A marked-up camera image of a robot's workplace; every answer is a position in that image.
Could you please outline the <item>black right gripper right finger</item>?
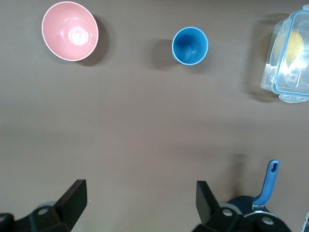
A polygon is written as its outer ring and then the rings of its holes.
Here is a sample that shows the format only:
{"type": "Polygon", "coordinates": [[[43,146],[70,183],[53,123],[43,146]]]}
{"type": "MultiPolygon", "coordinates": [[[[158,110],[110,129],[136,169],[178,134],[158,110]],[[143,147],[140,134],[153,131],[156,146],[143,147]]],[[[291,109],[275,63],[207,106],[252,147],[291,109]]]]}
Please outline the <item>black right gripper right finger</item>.
{"type": "Polygon", "coordinates": [[[253,197],[240,196],[218,203],[209,185],[197,181],[196,206],[201,224],[195,232],[288,232],[288,226],[253,197]]]}

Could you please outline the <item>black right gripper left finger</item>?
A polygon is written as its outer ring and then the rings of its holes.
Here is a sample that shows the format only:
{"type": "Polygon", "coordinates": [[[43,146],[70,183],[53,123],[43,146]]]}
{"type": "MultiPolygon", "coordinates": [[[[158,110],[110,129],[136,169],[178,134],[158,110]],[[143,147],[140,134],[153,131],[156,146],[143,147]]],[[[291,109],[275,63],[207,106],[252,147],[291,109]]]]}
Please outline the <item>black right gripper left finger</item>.
{"type": "Polygon", "coordinates": [[[15,232],[70,232],[87,206],[86,180],[76,180],[53,205],[35,209],[14,223],[15,232]]]}

